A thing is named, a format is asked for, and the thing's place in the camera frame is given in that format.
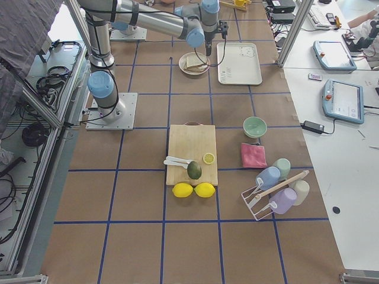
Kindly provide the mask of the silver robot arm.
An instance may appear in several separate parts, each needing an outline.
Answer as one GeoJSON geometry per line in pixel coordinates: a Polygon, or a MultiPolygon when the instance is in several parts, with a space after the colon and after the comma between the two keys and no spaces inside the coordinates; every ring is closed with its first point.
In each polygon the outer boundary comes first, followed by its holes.
{"type": "Polygon", "coordinates": [[[160,11],[136,1],[79,1],[86,13],[91,46],[92,74],[88,89],[95,99],[99,117],[95,121],[112,123],[124,115],[124,107],[113,75],[108,24],[138,26],[185,40],[192,48],[205,46],[211,55],[214,36],[221,32],[218,1],[201,1],[181,6],[175,12],[160,11]]]}

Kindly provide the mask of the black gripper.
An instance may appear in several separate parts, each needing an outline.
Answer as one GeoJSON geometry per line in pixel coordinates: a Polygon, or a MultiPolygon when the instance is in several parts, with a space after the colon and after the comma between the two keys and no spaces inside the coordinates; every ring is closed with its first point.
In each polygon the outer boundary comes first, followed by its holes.
{"type": "Polygon", "coordinates": [[[205,31],[204,32],[204,37],[205,37],[205,51],[206,55],[210,56],[212,52],[212,42],[215,36],[214,31],[205,31]]]}

